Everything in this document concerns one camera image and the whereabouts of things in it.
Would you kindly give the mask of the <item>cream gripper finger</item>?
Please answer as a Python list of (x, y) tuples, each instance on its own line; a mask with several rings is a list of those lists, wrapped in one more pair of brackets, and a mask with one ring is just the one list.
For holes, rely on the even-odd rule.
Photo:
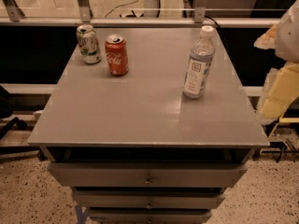
[(253, 46), (258, 49), (274, 49), (276, 47), (277, 30), (278, 24), (274, 24), (256, 39)]
[(277, 119), (299, 97), (299, 64), (285, 63), (271, 68), (258, 102), (259, 119)]

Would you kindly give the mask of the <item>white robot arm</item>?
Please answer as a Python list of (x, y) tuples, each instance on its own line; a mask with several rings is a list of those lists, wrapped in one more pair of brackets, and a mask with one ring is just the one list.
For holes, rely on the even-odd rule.
[(299, 97), (299, 0), (288, 9), (278, 24), (254, 42), (258, 49), (273, 49), (286, 63), (271, 69), (257, 106), (261, 124), (270, 124)]

